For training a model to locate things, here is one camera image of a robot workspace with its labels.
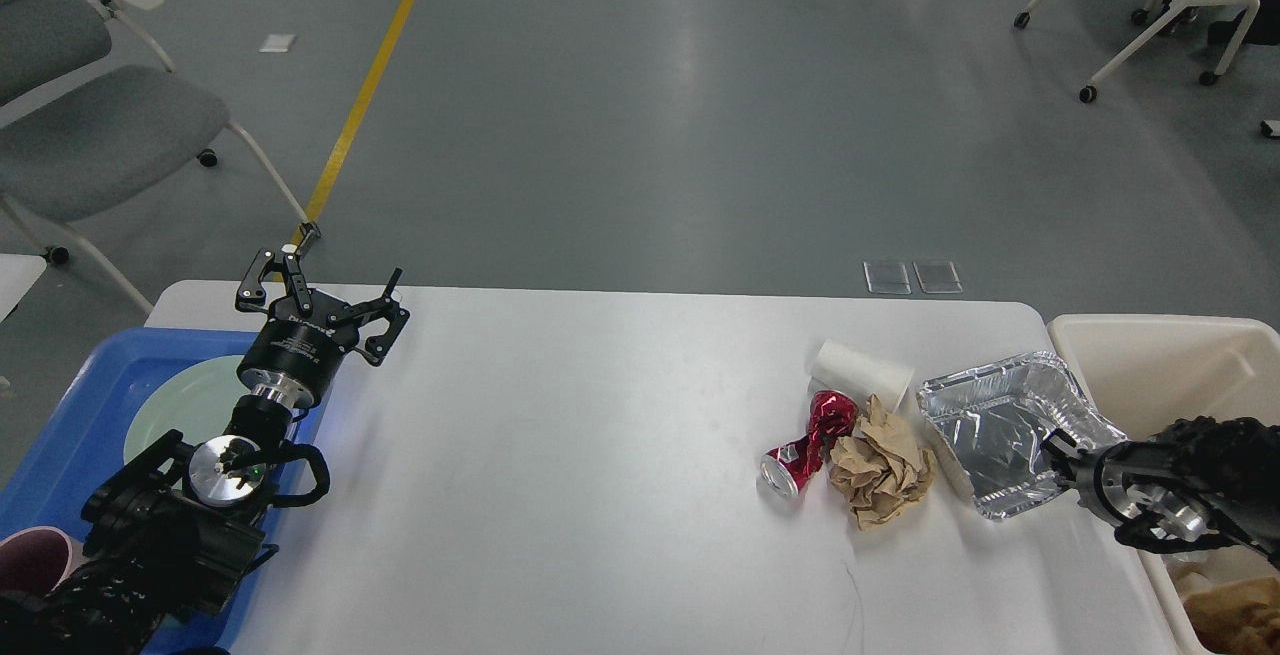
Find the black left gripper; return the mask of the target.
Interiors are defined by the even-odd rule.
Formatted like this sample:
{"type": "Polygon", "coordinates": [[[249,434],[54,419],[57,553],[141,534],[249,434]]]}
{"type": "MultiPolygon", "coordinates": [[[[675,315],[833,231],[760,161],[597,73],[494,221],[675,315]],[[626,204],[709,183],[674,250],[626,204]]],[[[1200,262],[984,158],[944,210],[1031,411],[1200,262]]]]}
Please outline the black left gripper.
{"type": "Polygon", "coordinates": [[[411,317],[396,299],[403,269],[394,267],[380,296],[339,304],[329,313],[328,330],[306,322],[316,316],[317,304],[301,262],[293,248],[259,249],[236,287],[237,312],[268,317],[237,365],[237,377],[256,394],[274,391],[276,400],[291,409],[321,404],[346,354],[361,354],[371,367],[383,365],[411,317]],[[269,303],[266,281],[271,276],[282,281],[283,296],[269,303]],[[385,330],[362,336],[361,328],[375,322],[387,322],[385,330]]]}

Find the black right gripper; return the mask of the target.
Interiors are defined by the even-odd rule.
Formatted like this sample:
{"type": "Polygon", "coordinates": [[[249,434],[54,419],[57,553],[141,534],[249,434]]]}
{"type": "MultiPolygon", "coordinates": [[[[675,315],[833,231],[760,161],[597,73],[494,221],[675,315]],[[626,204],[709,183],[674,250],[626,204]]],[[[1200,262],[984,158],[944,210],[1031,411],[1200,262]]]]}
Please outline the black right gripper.
{"type": "Polygon", "coordinates": [[[1213,546],[1213,516],[1174,472],[1171,444],[1125,441],[1079,446],[1066,430],[1041,441],[1055,484],[1076,490],[1080,505],[1105,519],[1126,546],[1213,546]]]}

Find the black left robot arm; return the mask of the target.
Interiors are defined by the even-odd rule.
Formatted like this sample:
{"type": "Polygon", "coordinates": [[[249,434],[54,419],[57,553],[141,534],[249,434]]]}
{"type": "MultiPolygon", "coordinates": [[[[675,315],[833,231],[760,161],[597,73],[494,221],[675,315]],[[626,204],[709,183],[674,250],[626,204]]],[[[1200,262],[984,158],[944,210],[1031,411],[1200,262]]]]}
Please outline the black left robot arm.
{"type": "Polygon", "coordinates": [[[264,313],[237,365],[243,395],[223,432],[188,444],[169,430],[86,500],[84,560],[44,594],[3,591],[5,654],[140,654],[166,617],[220,614],[273,558],[261,519],[310,507],[332,477],[291,427],[321,404],[346,356],[381,365],[410,321],[402,269],[358,303],[311,287],[300,249],[260,249],[236,310],[264,313]]]}

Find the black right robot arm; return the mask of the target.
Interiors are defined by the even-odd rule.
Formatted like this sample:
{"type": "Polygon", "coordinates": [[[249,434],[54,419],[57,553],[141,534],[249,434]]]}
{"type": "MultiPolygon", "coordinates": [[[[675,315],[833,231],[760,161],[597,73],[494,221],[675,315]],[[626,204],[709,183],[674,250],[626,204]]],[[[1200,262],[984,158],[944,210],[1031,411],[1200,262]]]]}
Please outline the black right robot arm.
{"type": "Polygon", "coordinates": [[[1056,481],[1128,548],[1158,555],[1245,548],[1277,567],[1279,443],[1252,417],[1178,420],[1146,441],[1042,443],[1056,481]]]}

